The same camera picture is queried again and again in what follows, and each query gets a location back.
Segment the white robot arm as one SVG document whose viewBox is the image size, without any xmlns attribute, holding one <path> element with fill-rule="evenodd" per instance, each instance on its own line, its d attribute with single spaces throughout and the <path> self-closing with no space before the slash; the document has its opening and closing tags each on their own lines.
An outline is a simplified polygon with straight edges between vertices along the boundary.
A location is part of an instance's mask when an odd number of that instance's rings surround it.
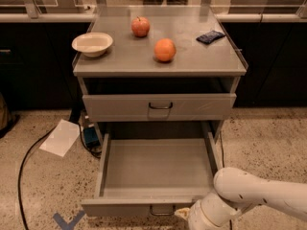
<svg viewBox="0 0 307 230">
<path fill-rule="evenodd" d="M 307 185 L 264 179 L 237 168 L 216 172 L 214 189 L 190 208 L 175 210 L 190 230 L 218 230 L 257 205 L 307 220 Z"/>
</svg>

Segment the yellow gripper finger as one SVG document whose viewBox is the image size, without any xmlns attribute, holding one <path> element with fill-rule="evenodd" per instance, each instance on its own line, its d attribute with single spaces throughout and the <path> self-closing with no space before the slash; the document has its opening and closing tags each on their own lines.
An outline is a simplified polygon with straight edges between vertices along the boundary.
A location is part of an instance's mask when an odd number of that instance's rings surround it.
<svg viewBox="0 0 307 230">
<path fill-rule="evenodd" d="M 181 208 L 175 210 L 175 216 L 184 220 L 188 220 L 190 209 L 189 208 Z"/>
</svg>

